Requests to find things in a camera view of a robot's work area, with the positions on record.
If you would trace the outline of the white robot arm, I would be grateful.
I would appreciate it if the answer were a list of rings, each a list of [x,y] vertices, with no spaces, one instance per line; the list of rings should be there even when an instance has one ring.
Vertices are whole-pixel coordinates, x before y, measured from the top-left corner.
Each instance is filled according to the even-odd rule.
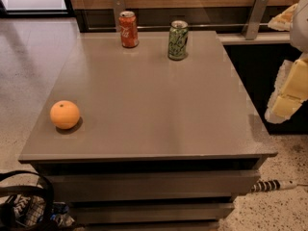
[[[279,67],[274,91],[269,98],[265,119],[280,124],[308,100],[308,0],[299,0],[269,21],[277,31],[290,32],[290,44],[301,52],[294,62],[285,60]]]

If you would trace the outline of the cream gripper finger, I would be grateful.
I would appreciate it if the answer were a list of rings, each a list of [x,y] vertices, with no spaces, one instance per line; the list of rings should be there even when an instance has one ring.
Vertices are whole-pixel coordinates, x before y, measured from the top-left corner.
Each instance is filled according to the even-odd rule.
[[[297,13],[297,3],[291,5],[284,12],[273,17],[269,21],[268,27],[276,31],[290,32],[293,28],[293,23],[296,18],[296,13]]]
[[[283,123],[307,100],[308,59],[301,58],[295,62],[285,60],[279,67],[265,119],[272,124]]]

